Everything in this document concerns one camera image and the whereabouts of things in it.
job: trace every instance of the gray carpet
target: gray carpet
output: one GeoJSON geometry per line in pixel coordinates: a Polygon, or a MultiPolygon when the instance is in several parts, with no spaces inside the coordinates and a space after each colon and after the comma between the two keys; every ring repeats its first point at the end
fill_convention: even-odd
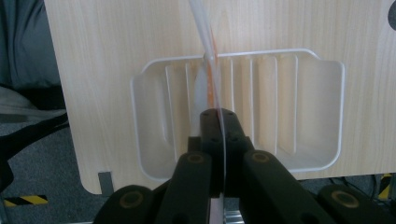
{"type": "MultiPolygon", "coordinates": [[[[23,125],[0,124],[0,135],[23,125]]],[[[35,142],[9,161],[14,182],[3,198],[46,195],[47,204],[7,207],[9,223],[70,223],[93,221],[106,198],[86,191],[78,175],[70,129],[35,142]]]]}

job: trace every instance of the wooden board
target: wooden board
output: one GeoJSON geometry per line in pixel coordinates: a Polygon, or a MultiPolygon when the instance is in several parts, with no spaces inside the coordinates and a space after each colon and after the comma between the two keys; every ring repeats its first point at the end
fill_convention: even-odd
{"type": "MultiPolygon", "coordinates": [[[[205,1],[219,52],[307,48],[346,66],[343,149],[298,178],[396,172],[396,31],[392,0],[205,1]]],[[[101,193],[156,187],[135,149],[131,76],[151,60],[203,54],[188,1],[46,1],[81,182],[101,193]]]]}

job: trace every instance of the hazard tape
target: hazard tape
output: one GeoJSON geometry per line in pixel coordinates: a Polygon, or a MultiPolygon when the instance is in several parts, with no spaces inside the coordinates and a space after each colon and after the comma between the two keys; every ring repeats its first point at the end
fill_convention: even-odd
{"type": "Polygon", "coordinates": [[[48,202],[49,201],[47,199],[47,196],[45,195],[30,195],[30,196],[21,196],[21,197],[4,199],[5,207],[15,207],[19,205],[29,205],[29,204],[44,204],[48,202]]]}
{"type": "Polygon", "coordinates": [[[378,199],[387,200],[389,198],[390,179],[392,174],[384,174],[381,176],[381,183],[379,184],[378,199]]]}

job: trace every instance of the cable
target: cable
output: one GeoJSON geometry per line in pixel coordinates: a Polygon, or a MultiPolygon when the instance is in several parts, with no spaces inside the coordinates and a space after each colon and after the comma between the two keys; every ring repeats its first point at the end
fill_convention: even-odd
{"type": "Polygon", "coordinates": [[[379,199],[373,199],[373,202],[378,204],[379,206],[385,205],[389,210],[392,208],[390,204],[387,204],[387,202],[381,201],[379,199]]]}
{"type": "Polygon", "coordinates": [[[365,195],[367,198],[370,198],[370,195],[368,195],[366,192],[364,192],[362,189],[360,189],[358,186],[350,183],[349,181],[347,181],[347,179],[343,176],[343,178],[345,179],[347,186],[353,187],[354,189],[356,189],[357,191],[359,191],[360,193],[362,193],[363,195],[365,195]]]}
{"type": "Polygon", "coordinates": [[[329,178],[329,180],[330,180],[330,182],[331,182],[332,184],[335,184],[334,180],[333,180],[331,177],[329,178]]]}
{"type": "Polygon", "coordinates": [[[343,181],[345,186],[349,187],[349,182],[347,181],[347,178],[345,176],[341,177],[341,180],[343,181]]]}

